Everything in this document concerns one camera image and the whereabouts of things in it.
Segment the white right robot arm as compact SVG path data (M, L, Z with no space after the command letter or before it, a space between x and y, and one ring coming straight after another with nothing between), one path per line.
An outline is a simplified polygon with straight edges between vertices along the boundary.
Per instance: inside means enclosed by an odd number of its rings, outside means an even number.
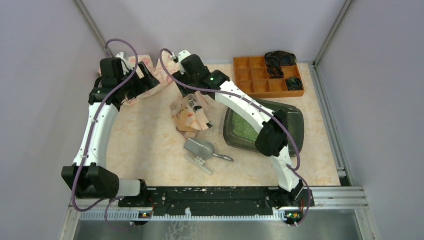
M171 74L181 90L190 90L210 96L213 100L227 106L257 132L256 149L268 157L275 169L281 199L287 206L295 206L301 200L305 188L304 181L293 166L289 148L292 147L296 158L300 158L299 148L289 133L287 114L273 111L248 96L220 70L210 71L196 54L182 51L171 53L171 59L179 65L179 71Z

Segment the silver metal scoop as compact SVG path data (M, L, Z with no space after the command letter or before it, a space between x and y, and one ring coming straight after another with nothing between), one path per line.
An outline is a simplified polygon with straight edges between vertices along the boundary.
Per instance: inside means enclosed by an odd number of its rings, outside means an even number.
M188 138L184 144L184 148L204 160L217 157L226 161L234 162L231 157L216 153L215 147L205 140Z

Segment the pink cat litter bag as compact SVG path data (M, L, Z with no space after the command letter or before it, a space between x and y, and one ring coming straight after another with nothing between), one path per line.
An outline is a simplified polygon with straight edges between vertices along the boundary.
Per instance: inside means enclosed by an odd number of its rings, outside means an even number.
M213 124L206 115L209 108L206 97L199 91L176 99L170 110L177 132L185 139L195 139L200 132L211 129Z

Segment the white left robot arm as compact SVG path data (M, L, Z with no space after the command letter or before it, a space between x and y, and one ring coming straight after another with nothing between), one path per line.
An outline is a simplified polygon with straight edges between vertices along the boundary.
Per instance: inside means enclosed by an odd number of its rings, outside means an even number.
M84 137L71 166L61 176L76 199L130 197L144 207L150 193L141 179L122 179L106 167L112 128L123 102L133 100L159 85L143 61L119 57L100 61L101 76L89 94L89 115Z

